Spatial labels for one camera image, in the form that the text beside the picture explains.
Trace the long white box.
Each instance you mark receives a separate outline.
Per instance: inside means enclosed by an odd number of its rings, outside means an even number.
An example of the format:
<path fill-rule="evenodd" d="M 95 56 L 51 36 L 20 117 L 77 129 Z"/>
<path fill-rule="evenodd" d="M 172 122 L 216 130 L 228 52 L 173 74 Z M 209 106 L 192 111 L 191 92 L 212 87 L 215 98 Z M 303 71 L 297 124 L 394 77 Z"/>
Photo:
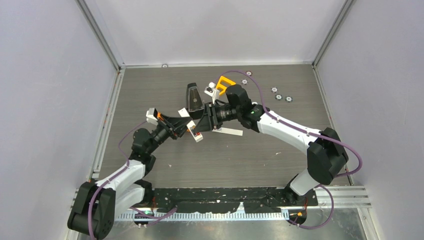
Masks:
<path fill-rule="evenodd" d="M 189 112 L 185 109 L 185 108 L 182 108 L 182 109 L 180 109 L 180 110 L 178 110 L 178 114 L 181 116 L 181 117 L 189 117 L 190 118 L 190 115 L 189 115 Z M 191 120 L 187 125 L 186 125 L 186 127 L 187 127 L 187 130 L 190 132 L 190 134 L 192 135 L 192 137 L 194 138 L 194 140 L 195 140 L 195 142 L 196 143 L 198 143 L 198 142 L 200 142 L 201 140 L 203 140 L 203 135 L 201 134 L 200 136 L 196 136 L 196 133 L 194 132 L 194 128 L 196 127 L 196 124 L 194 123 L 194 121 L 193 120 Z"/>

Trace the white box sleeve cover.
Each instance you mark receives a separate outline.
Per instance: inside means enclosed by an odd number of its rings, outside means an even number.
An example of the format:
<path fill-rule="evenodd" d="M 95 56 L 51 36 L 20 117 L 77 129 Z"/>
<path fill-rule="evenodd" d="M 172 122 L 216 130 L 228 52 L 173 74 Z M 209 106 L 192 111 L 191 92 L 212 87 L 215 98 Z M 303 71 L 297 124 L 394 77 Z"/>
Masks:
<path fill-rule="evenodd" d="M 228 134 L 228 135 L 234 135 L 234 136 L 243 136 L 243 131 L 233 128 L 226 128 L 221 127 L 219 129 L 213 129 L 212 132 L 214 133 L 221 133 L 221 134 Z"/>

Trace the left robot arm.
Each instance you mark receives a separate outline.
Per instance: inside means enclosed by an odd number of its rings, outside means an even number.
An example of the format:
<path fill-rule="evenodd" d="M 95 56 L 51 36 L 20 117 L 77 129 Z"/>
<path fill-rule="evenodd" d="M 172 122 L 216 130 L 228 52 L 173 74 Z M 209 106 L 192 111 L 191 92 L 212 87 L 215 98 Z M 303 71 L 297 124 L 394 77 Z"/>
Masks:
<path fill-rule="evenodd" d="M 156 157 L 153 152 L 166 140 L 184 135 L 193 119 L 190 116 L 171 117 L 151 108 L 146 122 L 155 125 L 149 131 L 140 124 L 128 132 L 132 135 L 131 154 L 125 163 L 104 179 L 86 181 L 78 189 L 67 227 L 103 240 L 110 233 L 115 219 L 127 209 L 139 204 L 148 207 L 153 202 L 151 183 L 143 178 L 152 170 Z"/>

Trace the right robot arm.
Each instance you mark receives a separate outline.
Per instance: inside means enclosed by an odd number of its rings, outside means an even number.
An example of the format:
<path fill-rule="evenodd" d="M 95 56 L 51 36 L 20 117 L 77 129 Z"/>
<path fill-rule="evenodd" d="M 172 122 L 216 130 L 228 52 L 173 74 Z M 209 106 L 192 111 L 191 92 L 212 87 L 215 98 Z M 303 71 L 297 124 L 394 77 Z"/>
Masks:
<path fill-rule="evenodd" d="M 218 130 L 224 122 L 238 120 L 244 128 L 273 136 L 306 155 L 306 169 L 286 186 L 285 198 L 291 205 L 299 205 L 316 186 L 329 185 L 349 160 L 345 148 L 337 143 L 340 138 L 334 129 L 320 131 L 287 120 L 253 102 L 239 84 L 226 89 L 227 102 L 219 100 L 220 92 L 213 83 L 204 92 L 212 101 L 204 105 L 203 114 L 197 117 L 195 133 Z"/>

